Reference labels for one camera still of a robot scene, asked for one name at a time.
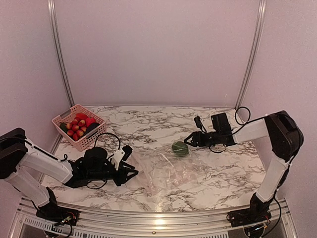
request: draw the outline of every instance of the pink wall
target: pink wall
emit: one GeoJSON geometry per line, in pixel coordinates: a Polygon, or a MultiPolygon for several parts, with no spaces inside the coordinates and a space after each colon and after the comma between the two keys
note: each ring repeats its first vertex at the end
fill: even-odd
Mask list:
{"type": "MultiPolygon", "coordinates": [[[[50,149],[51,119],[68,107],[49,21],[47,1],[0,3],[0,134],[16,127],[50,149]]],[[[0,181],[0,237],[7,237],[20,195],[0,181]]]]}
{"type": "MultiPolygon", "coordinates": [[[[253,118],[286,110],[305,142],[279,197],[286,197],[300,238],[316,237],[317,2],[268,1],[259,53],[244,106],[253,118]]],[[[256,142],[265,165],[271,146],[256,142]]]]}
{"type": "Polygon", "coordinates": [[[259,1],[56,0],[74,99],[233,107],[259,1]]]}

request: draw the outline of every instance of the plastic basket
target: plastic basket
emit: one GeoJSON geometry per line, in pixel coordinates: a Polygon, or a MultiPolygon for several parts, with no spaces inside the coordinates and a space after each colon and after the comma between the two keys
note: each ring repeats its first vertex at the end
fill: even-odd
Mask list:
{"type": "Polygon", "coordinates": [[[70,108],[63,114],[55,117],[52,120],[53,124],[55,125],[56,129],[59,131],[59,133],[64,136],[66,140],[69,141],[72,146],[74,146],[77,150],[83,151],[86,149],[91,143],[93,143],[96,138],[106,132],[106,122],[96,114],[92,113],[88,109],[84,108],[83,106],[77,104],[74,107],[70,108]],[[92,131],[88,132],[86,135],[84,135],[82,138],[80,138],[77,141],[74,141],[72,138],[70,138],[61,128],[59,128],[59,125],[61,122],[71,122],[73,119],[75,119],[77,113],[84,113],[90,118],[96,119],[96,122],[100,125],[93,129],[92,131]]]}

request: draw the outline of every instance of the black cable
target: black cable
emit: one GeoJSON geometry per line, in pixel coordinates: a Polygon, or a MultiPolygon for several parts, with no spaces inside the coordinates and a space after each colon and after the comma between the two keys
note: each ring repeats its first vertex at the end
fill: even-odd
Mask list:
{"type": "Polygon", "coordinates": [[[107,158],[107,160],[108,160],[109,162],[111,162],[112,159],[111,159],[111,160],[109,160],[109,159],[112,158],[113,156],[114,156],[114,154],[110,155],[110,156],[107,158]]]}
{"type": "Polygon", "coordinates": [[[222,134],[222,136],[231,136],[231,135],[234,135],[234,134],[238,133],[239,131],[241,131],[242,128],[244,128],[247,124],[252,123],[252,122],[255,122],[255,121],[257,121],[257,120],[262,120],[262,119],[264,119],[264,118],[265,118],[265,117],[261,117],[261,118],[257,118],[257,119],[254,119],[254,120],[247,121],[246,123],[243,124],[243,126],[241,126],[241,127],[240,127],[238,130],[236,130],[234,133],[227,134],[227,135],[222,134]]]}
{"type": "Polygon", "coordinates": [[[34,208],[35,208],[38,212],[40,212],[40,213],[43,214],[43,212],[35,205],[35,203],[34,203],[32,200],[31,200],[31,202],[32,202],[34,208]]]}
{"type": "Polygon", "coordinates": [[[67,236],[65,236],[63,238],[69,238],[71,236],[71,234],[73,233],[73,226],[69,222],[65,222],[65,223],[70,225],[70,232],[69,232],[69,234],[67,236]]]}
{"type": "Polygon", "coordinates": [[[100,134],[100,135],[96,138],[96,140],[95,140],[94,147],[96,146],[96,143],[97,143],[97,141],[98,141],[98,138],[99,138],[100,136],[102,136],[102,135],[112,135],[112,136],[114,136],[114,137],[118,140],[118,142],[119,142],[118,150],[120,149],[120,147],[121,147],[121,141],[120,141],[119,137],[116,136],[115,134],[110,133],[110,132],[105,132],[105,133],[100,134]]]}
{"type": "Polygon", "coordinates": [[[236,110],[236,112],[235,112],[235,114],[234,114],[234,118],[235,118],[237,124],[239,124],[239,125],[244,125],[245,123],[244,123],[244,124],[241,124],[240,122],[238,122],[238,119],[237,119],[238,111],[239,111],[240,109],[246,109],[246,110],[249,112],[249,116],[248,116],[247,122],[251,119],[251,111],[250,111],[250,109],[248,109],[247,107],[239,107],[239,108],[236,110]]]}
{"type": "Polygon", "coordinates": [[[106,184],[107,184],[108,180],[105,181],[105,183],[103,185],[101,185],[100,187],[89,187],[88,185],[86,185],[87,188],[93,189],[93,190],[97,190],[97,189],[101,189],[103,188],[106,184]]]}
{"type": "Polygon", "coordinates": [[[291,163],[293,162],[293,159],[296,157],[296,155],[297,155],[297,153],[290,159],[288,167],[291,166],[291,163]]]}
{"type": "Polygon", "coordinates": [[[221,154],[222,152],[226,151],[226,149],[227,149],[227,147],[226,147],[225,145],[223,145],[223,146],[225,147],[225,149],[222,150],[222,151],[214,151],[214,150],[211,149],[211,146],[209,146],[208,148],[209,148],[209,150],[210,150],[211,152],[213,152],[213,153],[215,153],[215,154],[221,154]]]}
{"type": "Polygon", "coordinates": [[[64,154],[64,159],[61,160],[61,162],[66,161],[67,159],[68,159],[68,155],[67,155],[67,154],[64,154]]]}
{"type": "Polygon", "coordinates": [[[207,130],[204,127],[204,124],[203,124],[202,119],[200,118],[200,116],[196,116],[194,118],[194,121],[195,121],[196,127],[199,128],[202,131],[202,133],[204,133],[204,134],[207,133],[207,130]]]}
{"type": "Polygon", "coordinates": [[[29,141],[27,141],[26,139],[20,138],[20,137],[15,137],[15,136],[2,138],[2,139],[0,139],[0,142],[5,141],[5,140],[7,140],[7,139],[17,139],[17,140],[20,140],[20,141],[22,141],[22,142],[26,142],[26,143],[29,144],[29,145],[32,145],[32,144],[31,144],[29,141]]]}
{"type": "Polygon", "coordinates": [[[266,237],[268,234],[270,234],[275,227],[277,227],[279,221],[281,220],[281,217],[282,217],[282,208],[281,208],[281,205],[279,204],[279,202],[276,200],[276,197],[274,197],[274,200],[275,202],[277,203],[278,207],[279,207],[279,217],[277,219],[277,222],[275,223],[275,225],[272,227],[271,230],[269,230],[266,234],[264,234],[262,237],[266,237]]]}

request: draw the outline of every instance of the white marble surface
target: white marble surface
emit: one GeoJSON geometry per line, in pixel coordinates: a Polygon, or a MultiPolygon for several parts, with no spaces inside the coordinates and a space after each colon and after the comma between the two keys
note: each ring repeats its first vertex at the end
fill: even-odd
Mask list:
{"type": "MultiPolygon", "coordinates": [[[[237,126],[233,109],[192,107],[88,107],[107,121],[107,131],[117,134],[123,145],[146,149],[153,153],[172,142],[183,140],[197,131],[193,118],[199,115],[208,131],[212,130],[210,115],[226,112],[230,123],[237,126]]],[[[107,150],[117,143],[103,137],[98,143],[107,150]]],[[[121,187],[109,181],[100,190],[72,189],[46,176],[42,184],[50,187],[60,202],[76,205],[126,211],[197,211],[249,204],[252,194],[260,187],[265,171],[251,142],[228,147],[221,154],[208,148],[190,150],[204,162],[203,173],[190,182],[161,190],[152,195],[134,177],[121,187]]],[[[62,140],[56,155],[76,160],[84,152],[74,149],[62,140]]]]}

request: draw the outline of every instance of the dark green vegetable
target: dark green vegetable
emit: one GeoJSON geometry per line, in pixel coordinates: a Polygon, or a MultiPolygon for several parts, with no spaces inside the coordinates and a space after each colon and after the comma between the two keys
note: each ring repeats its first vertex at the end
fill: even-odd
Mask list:
{"type": "Polygon", "coordinates": [[[189,154],[188,146],[182,141],[177,141],[173,143],[172,150],[174,154],[179,157],[184,157],[189,154]]]}
{"type": "Polygon", "coordinates": [[[59,128],[61,128],[65,133],[68,132],[68,129],[66,127],[66,123],[62,122],[60,125],[59,125],[59,128]]]}

